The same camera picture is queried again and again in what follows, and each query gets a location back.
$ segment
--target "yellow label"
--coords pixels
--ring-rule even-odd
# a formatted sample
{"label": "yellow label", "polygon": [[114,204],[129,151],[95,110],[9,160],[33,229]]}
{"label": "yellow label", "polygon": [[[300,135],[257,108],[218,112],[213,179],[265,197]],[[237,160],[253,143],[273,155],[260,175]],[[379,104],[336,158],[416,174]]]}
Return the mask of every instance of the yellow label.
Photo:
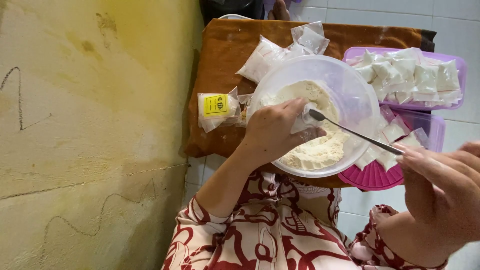
{"label": "yellow label", "polygon": [[228,96],[225,94],[205,98],[204,116],[218,116],[228,113]]}

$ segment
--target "pink plastic container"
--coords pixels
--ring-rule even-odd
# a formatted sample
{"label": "pink plastic container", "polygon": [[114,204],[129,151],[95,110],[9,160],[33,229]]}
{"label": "pink plastic container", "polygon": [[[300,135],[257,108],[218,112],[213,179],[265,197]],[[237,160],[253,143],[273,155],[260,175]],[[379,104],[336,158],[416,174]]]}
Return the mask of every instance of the pink plastic container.
{"label": "pink plastic container", "polygon": [[[392,111],[402,117],[404,123],[411,131],[423,128],[428,135],[428,150],[442,151],[445,137],[445,121],[442,117],[394,108],[392,108]],[[339,173],[338,177],[343,182],[364,190],[385,190],[403,182],[403,173],[399,165],[385,172],[384,168],[376,160],[367,165],[363,171],[352,165]]]}
{"label": "pink plastic container", "polygon": [[[365,52],[365,49],[367,49],[369,52],[375,52],[377,54],[383,54],[384,52],[401,50],[401,49],[377,48],[377,47],[351,47],[345,52],[342,61],[346,62],[347,59],[352,59],[355,56],[363,55]],[[462,106],[463,104],[463,100],[465,99],[465,85],[467,82],[468,69],[467,69],[467,64],[465,63],[465,60],[463,60],[463,58],[458,56],[452,56],[452,55],[446,55],[446,54],[434,53],[434,52],[426,52],[426,51],[423,52],[423,55],[428,58],[442,60],[442,61],[455,60],[456,68],[458,69],[458,80],[460,82],[460,91],[463,94],[463,98],[458,101],[458,104],[452,104],[451,107],[439,105],[432,108],[428,108],[423,105],[419,105],[415,103],[398,104],[396,102],[390,102],[390,101],[382,101],[381,104],[387,104],[392,108],[409,109],[409,110],[440,110],[440,109],[455,110],[460,108],[460,106]]]}

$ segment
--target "powder residue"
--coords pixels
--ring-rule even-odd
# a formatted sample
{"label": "powder residue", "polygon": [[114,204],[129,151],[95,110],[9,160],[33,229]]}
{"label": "powder residue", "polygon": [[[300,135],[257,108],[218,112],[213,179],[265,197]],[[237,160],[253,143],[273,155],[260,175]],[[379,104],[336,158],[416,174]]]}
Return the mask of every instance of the powder residue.
{"label": "powder residue", "polygon": [[[276,95],[267,94],[261,99],[262,106],[276,105],[293,98],[306,98],[315,103],[327,118],[338,122],[338,110],[330,100],[322,81],[300,81],[283,87]],[[297,169],[315,170],[336,164],[343,157],[343,144],[350,137],[340,128],[323,121],[326,136],[304,143],[280,158],[283,164]]]}

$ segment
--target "metal spoon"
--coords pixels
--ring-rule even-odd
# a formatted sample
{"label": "metal spoon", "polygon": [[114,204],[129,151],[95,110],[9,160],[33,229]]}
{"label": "metal spoon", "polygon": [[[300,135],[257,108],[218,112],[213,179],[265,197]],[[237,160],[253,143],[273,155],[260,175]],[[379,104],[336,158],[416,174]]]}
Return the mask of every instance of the metal spoon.
{"label": "metal spoon", "polygon": [[315,120],[317,120],[317,121],[328,120],[330,123],[338,126],[339,128],[345,129],[346,131],[348,131],[348,132],[350,132],[350,133],[352,133],[352,134],[354,134],[354,135],[357,135],[358,137],[360,137],[360,138],[362,138],[362,139],[364,139],[364,140],[367,140],[367,141],[373,143],[374,145],[376,145],[376,146],[378,146],[378,147],[380,147],[380,148],[382,148],[382,149],[384,149],[384,150],[386,150],[386,151],[388,151],[388,152],[390,152],[390,153],[392,153],[392,154],[395,154],[395,155],[403,155],[403,154],[404,154],[404,151],[402,151],[402,150],[399,150],[399,149],[397,149],[397,148],[395,148],[395,147],[392,147],[392,146],[390,146],[390,145],[383,144],[383,143],[381,143],[381,142],[379,142],[379,141],[376,141],[376,140],[374,140],[374,139],[371,139],[371,138],[368,138],[368,137],[366,137],[366,136],[363,136],[362,134],[358,134],[358,133],[356,133],[356,132],[354,132],[354,131],[351,131],[351,130],[349,130],[349,129],[347,129],[347,128],[345,128],[345,127],[343,127],[343,126],[341,126],[341,125],[339,125],[339,124],[337,124],[337,123],[335,123],[335,122],[333,122],[332,120],[326,118],[326,117],[325,117],[321,112],[319,112],[319,111],[310,110],[310,111],[308,112],[308,114],[309,114],[310,116],[312,116],[312,117],[313,117]]}

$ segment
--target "white tiled floor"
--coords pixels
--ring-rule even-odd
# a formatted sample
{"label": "white tiled floor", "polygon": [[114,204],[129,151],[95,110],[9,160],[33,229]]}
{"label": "white tiled floor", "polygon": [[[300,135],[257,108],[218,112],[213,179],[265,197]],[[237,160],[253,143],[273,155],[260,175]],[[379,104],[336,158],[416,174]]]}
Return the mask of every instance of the white tiled floor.
{"label": "white tiled floor", "polygon": [[[267,12],[273,5],[266,5]],[[444,151],[453,151],[467,140],[480,139],[480,0],[303,0],[292,3],[292,20],[327,23],[408,26],[436,31],[436,52],[457,55],[468,64],[464,105],[458,110],[440,110],[446,119]],[[211,155],[189,159],[186,197],[188,201],[225,159]],[[368,221],[375,204],[407,210],[403,187],[362,193],[342,190],[338,226],[353,237]],[[453,255],[448,269],[480,270],[480,242],[469,244]]]}

